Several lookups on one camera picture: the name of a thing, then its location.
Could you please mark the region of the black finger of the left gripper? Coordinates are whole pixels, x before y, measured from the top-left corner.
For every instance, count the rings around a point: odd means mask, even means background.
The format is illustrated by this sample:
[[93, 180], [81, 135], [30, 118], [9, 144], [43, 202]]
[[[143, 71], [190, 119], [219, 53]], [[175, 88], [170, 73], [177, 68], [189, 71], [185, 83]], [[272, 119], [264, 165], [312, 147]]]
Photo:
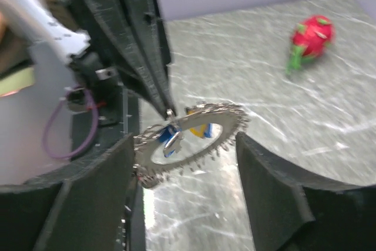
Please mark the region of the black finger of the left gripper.
[[[168, 76], [170, 48], [157, 0], [155, 5], [162, 58]], [[147, 90], [136, 72], [136, 64], [141, 63], [143, 57], [125, 0], [73, 0], [73, 8], [78, 21], [89, 33], [92, 46], [103, 61], [117, 68], [126, 88], [150, 103]]]
[[160, 46], [159, 29], [155, 0], [125, 0], [132, 28], [140, 53], [141, 63], [136, 64], [136, 72], [144, 84], [150, 104], [162, 116], [176, 112], [170, 93], [169, 80], [165, 71]]

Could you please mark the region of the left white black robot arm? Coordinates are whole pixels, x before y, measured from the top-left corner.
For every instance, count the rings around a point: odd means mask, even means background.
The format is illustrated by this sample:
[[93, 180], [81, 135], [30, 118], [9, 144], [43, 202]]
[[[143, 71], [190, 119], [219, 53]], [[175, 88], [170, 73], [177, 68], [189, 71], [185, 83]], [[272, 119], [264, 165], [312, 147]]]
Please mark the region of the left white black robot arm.
[[40, 0], [1, 0], [9, 25], [30, 45], [44, 43], [80, 86], [109, 102], [121, 83], [162, 118], [176, 114], [167, 66], [170, 49], [157, 0], [57, 0], [78, 30]]

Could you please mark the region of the red dragon fruit toy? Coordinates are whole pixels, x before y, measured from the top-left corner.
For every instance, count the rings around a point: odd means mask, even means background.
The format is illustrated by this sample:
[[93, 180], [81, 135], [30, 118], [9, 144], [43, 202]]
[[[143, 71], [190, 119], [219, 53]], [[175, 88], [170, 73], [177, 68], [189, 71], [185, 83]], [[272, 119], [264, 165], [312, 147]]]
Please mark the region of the red dragon fruit toy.
[[286, 74], [298, 70], [302, 64], [322, 56], [333, 43], [335, 28], [331, 20], [323, 15], [313, 15], [299, 22], [291, 36], [290, 56]]

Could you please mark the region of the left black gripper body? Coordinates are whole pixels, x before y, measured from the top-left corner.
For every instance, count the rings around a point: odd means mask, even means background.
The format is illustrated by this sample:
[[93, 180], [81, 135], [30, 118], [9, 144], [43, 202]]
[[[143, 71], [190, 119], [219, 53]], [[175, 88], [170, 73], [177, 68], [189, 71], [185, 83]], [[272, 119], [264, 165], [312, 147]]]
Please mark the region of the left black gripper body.
[[89, 34], [89, 47], [71, 68], [98, 91], [118, 76], [139, 95], [168, 95], [169, 44], [157, 0], [58, 0], [71, 27]]

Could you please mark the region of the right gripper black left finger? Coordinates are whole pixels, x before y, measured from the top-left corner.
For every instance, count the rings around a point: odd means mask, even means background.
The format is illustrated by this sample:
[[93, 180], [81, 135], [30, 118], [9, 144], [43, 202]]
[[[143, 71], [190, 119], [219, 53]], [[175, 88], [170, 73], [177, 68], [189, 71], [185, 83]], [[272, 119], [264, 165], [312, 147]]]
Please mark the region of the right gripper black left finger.
[[134, 158], [127, 135], [58, 180], [1, 186], [1, 250], [114, 250]]

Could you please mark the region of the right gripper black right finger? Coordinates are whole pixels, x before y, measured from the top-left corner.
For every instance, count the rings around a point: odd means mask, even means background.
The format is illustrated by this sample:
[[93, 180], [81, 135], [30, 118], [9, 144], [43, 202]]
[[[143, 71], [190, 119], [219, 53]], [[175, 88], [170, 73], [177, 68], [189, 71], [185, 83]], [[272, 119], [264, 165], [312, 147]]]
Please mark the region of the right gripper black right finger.
[[375, 186], [333, 180], [236, 135], [256, 250], [374, 250]]

